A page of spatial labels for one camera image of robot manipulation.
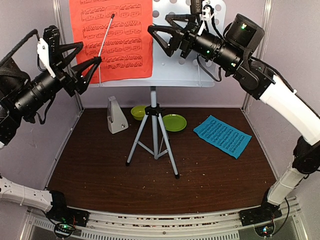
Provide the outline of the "white perforated music stand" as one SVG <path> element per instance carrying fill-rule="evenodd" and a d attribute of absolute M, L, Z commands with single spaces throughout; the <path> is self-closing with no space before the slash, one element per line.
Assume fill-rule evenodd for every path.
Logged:
<path fill-rule="evenodd" d="M 186 62 L 186 58 L 180 54 L 173 54 L 171 57 L 164 55 L 164 51 L 160 45 L 153 39 L 152 42 L 152 75 L 147 78 L 128 78 L 121 80 L 112 80 L 108 82 L 99 82 L 90 88 L 87 94 L 88 105 L 93 108 L 102 106 L 102 98 L 111 97 L 112 90 L 127 90 L 122 95 L 128 97 L 129 93 L 134 93 L 135 88 L 149 87 L 150 88 L 150 105 L 145 108 L 145 116 L 141 121 L 140 127 L 135 136 L 130 153 L 126 160 L 126 165 L 129 166 L 133 154 L 137 146 L 141 146 L 154 159 L 168 154 L 170 163 L 176 179 L 180 175 L 172 153 L 170 139 L 163 122 L 162 109 L 157 102 L 158 87 L 213 87 L 216 82 L 222 80 L 221 67 L 213 61 L 206 60 L 204 63 L 200 61 L 200 55 L 191 51 L 192 61 Z M 148 119 L 152 123 L 153 148 L 150 149 L 142 142 L 140 137 Z"/>

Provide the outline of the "red sheet music paper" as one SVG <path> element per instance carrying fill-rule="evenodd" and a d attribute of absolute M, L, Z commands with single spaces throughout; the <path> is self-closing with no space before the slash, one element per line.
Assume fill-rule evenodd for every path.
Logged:
<path fill-rule="evenodd" d="M 71 0 L 69 12 L 73 40 L 84 44 L 77 62 L 102 59 L 92 85 L 152 76 L 151 0 Z"/>

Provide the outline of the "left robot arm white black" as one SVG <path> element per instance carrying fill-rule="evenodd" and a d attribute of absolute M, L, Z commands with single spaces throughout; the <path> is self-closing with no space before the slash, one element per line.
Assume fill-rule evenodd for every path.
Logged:
<path fill-rule="evenodd" d="M 83 43 L 49 46 L 44 39 L 37 43 L 37 54 L 45 70 L 35 79 L 22 71 L 13 60 L 13 55 L 24 45 L 18 43 L 0 61 L 0 146 L 9 144 L 21 126 L 22 120 L 35 123 L 38 110 L 47 103 L 51 105 L 60 90 L 70 96 L 84 93 L 102 62 L 100 55 L 71 68 L 67 65 L 82 50 Z M 56 190 L 37 190 L 14 183 L 5 177 L 0 178 L 0 197 L 24 206 L 37 208 L 61 222 L 72 218 L 65 196 Z"/>

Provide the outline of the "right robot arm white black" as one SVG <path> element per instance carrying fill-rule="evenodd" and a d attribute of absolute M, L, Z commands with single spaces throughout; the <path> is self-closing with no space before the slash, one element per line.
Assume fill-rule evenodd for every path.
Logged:
<path fill-rule="evenodd" d="M 201 32 L 196 18 L 190 14 L 167 15 L 165 19 L 167 25 L 150 25 L 147 30 L 167 56 L 181 50 L 181 57 L 186 58 L 194 51 L 214 62 L 226 76 L 236 79 L 245 92 L 273 108 L 299 131 L 292 164 L 265 192 L 259 207 L 242 211 L 244 217 L 251 214 L 261 221 L 268 220 L 287 195 L 319 169 L 319 115 L 297 95 L 278 70 L 253 57 L 265 32 L 249 18 L 237 14 L 223 36 Z"/>

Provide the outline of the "grey metronome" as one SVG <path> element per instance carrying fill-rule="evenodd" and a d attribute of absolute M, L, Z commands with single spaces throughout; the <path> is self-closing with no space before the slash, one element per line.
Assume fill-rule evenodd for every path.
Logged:
<path fill-rule="evenodd" d="M 108 98 L 107 105 L 107 124 L 112 134 L 119 133 L 129 127 L 127 118 L 125 117 L 117 99 L 114 96 Z"/>

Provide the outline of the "green plastic bowl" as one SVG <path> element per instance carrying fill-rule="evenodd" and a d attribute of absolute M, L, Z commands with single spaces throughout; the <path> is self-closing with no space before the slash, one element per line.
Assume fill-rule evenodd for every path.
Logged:
<path fill-rule="evenodd" d="M 145 108 L 146 108 L 145 105 L 137 105 L 130 110 L 130 113 L 135 120 L 142 121 L 146 114 Z"/>

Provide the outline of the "green plastic plate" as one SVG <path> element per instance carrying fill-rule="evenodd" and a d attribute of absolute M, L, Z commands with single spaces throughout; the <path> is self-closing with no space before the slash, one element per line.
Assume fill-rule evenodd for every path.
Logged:
<path fill-rule="evenodd" d="M 165 129 L 169 132 L 180 132 L 187 127 L 187 120 L 179 114 L 167 114 L 162 117 Z"/>

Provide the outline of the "blue sheet music paper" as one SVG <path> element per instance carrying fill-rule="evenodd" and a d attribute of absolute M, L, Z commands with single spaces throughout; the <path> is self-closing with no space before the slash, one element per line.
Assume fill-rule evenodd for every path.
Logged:
<path fill-rule="evenodd" d="M 238 159 L 250 140 L 248 135 L 233 126 L 210 115 L 193 131 L 204 141 Z"/>

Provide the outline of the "right aluminium frame post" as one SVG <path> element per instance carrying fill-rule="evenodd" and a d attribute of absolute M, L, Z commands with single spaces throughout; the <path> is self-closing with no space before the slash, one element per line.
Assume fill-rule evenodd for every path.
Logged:
<path fill-rule="evenodd" d="M 264 1 L 264 8 L 263 8 L 263 14 L 262 14 L 262 22 L 261 27 L 264 29 L 264 37 L 262 41 L 260 42 L 255 57 L 263 60 L 264 55 L 267 51 L 269 36 L 270 36 L 270 28 L 271 28 L 271 22 L 272 22 L 272 11 L 273 11 L 273 0 L 265 0 Z M 250 107 L 255 99 L 250 96 L 248 93 L 246 94 L 244 98 L 244 102 L 242 105 L 242 111 L 245 115 L 249 115 L 250 113 Z"/>

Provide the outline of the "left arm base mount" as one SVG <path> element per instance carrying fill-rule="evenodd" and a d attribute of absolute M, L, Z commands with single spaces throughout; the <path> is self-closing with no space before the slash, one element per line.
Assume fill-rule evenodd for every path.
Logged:
<path fill-rule="evenodd" d="M 76 231 L 76 227 L 86 227 L 90 216 L 86 210 L 71 207 L 52 207 L 50 211 L 43 213 L 53 224 L 53 233 L 60 239 L 69 238 Z"/>

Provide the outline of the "aluminium front rail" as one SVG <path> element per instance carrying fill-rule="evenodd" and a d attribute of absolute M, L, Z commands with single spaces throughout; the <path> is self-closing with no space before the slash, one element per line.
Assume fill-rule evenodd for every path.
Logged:
<path fill-rule="evenodd" d="M 86 226 L 77 226 L 70 240 L 308 240 L 296 197 L 280 206 L 282 215 L 244 225 L 240 209 L 150 215 L 94 211 Z"/>

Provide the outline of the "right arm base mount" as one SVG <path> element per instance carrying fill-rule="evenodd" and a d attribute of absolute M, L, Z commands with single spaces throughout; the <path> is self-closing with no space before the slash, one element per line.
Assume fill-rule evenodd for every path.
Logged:
<path fill-rule="evenodd" d="M 281 216 L 282 212 L 280 210 L 276 210 L 275 213 L 273 213 L 261 207 L 245 209 L 239 212 L 242 226 L 253 225 L 255 233 L 262 238 L 268 238 L 275 233 L 276 225 L 274 220 Z"/>

